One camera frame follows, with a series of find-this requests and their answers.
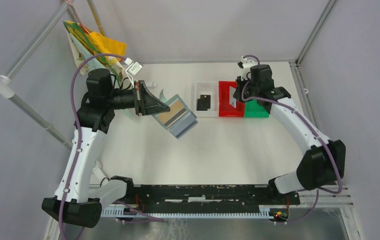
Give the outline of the green plastic bin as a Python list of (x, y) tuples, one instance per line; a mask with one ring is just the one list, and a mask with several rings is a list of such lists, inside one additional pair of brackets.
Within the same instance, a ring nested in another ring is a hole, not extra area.
[(244, 103), (244, 118), (268, 118), (269, 113), (256, 100)]

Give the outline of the patterned cloth bags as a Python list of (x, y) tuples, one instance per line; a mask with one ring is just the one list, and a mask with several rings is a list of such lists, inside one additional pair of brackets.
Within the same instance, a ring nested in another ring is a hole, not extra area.
[[(66, 29), (73, 60), (77, 67), (81, 65), (85, 59), (101, 53), (110, 53), (123, 57), (126, 55), (127, 44), (124, 42), (105, 37), (96, 31), (86, 33), (81, 26), (74, 21), (66, 20), (63, 22), (63, 25)], [(80, 70), (80, 74), (84, 76), (92, 70), (104, 68), (114, 74), (119, 81), (122, 81), (124, 76), (122, 73), (123, 66), (120, 61), (120, 58), (114, 60), (109, 56), (97, 57), (83, 66)]]

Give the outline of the red plastic bin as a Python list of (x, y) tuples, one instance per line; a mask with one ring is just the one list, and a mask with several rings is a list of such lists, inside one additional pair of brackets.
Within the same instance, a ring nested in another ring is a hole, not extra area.
[(237, 90), (235, 81), (218, 82), (218, 116), (222, 118), (243, 118), (245, 114), (245, 104), (234, 98)]

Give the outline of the dark grey credit card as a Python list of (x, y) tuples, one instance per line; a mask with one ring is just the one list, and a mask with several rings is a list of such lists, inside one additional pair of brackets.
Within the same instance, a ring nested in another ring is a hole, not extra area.
[(199, 99), (203, 104), (211, 104), (211, 96), (210, 95), (201, 95)]

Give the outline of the white pipe pole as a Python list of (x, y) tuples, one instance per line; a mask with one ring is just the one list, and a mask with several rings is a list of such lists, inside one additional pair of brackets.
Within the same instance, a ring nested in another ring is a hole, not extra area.
[(38, 114), (29, 104), (27, 104), (22, 98), (20, 98), (16, 92), (10, 87), (11, 79), (5, 75), (0, 75), (0, 95), (13, 103), (22, 112), (29, 116), (34, 122), (42, 127), (53, 138), (60, 142), (64, 147), (71, 150), (72, 142), (63, 136), (52, 123), (44, 119)]

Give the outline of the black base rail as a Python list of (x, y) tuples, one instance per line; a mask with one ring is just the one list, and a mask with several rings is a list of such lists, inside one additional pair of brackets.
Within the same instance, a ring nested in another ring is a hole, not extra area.
[(135, 185), (121, 201), (146, 214), (250, 214), (260, 206), (299, 205), (295, 191), (274, 193), (267, 185)]

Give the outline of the clear plastic bin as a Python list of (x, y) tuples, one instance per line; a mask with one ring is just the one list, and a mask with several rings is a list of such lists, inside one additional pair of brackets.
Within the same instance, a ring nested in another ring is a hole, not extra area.
[(196, 82), (193, 91), (193, 112), (198, 118), (219, 117), (219, 82)]

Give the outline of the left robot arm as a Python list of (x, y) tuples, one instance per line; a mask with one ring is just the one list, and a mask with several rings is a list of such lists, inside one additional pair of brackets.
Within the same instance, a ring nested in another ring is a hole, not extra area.
[(143, 80), (129, 89), (115, 88), (115, 80), (105, 68), (88, 73), (87, 92), (79, 109), (74, 110), (74, 139), (64, 175), (54, 196), (44, 198), (41, 204), (42, 210), (60, 224), (93, 228), (106, 207), (117, 200), (129, 204), (135, 198), (130, 177), (115, 175), (105, 185), (90, 190), (93, 169), (105, 146), (115, 111), (134, 109), (138, 116), (170, 111)]

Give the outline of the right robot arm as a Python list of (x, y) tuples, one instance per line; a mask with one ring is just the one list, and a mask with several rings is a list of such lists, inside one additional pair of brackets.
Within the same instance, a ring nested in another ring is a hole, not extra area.
[(331, 140), (298, 109), (291, 94), (276, 87), (268, 64), (240, 60), (241, 75), (236, 78), (233, 97), (241, 103), (255, 100), (290, 134), (303, 154), (296, 170), (268, 182), (267, 199), (280, 204), (287, 193), (322, 190), (331, 194), (343, 191), (346, 146)]

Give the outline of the white printed card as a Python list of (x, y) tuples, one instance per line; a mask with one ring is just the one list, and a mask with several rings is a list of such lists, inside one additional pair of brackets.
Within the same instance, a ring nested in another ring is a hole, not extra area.
[(234, 97), (234, 93), (236, 92), (236, 89), (232, 86), (229, 87), (229, 105), (233, 108), (237, 107), (237, 100)]

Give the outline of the black credit card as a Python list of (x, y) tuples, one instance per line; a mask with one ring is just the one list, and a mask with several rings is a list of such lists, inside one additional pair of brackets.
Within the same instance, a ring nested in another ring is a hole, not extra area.
[(197, 99), (197, 102), (196, 102), (197, 111), (208, 111), (210, 108), (211, 108), (211, 104), (204, 104), (200, 101), (200, 99)]

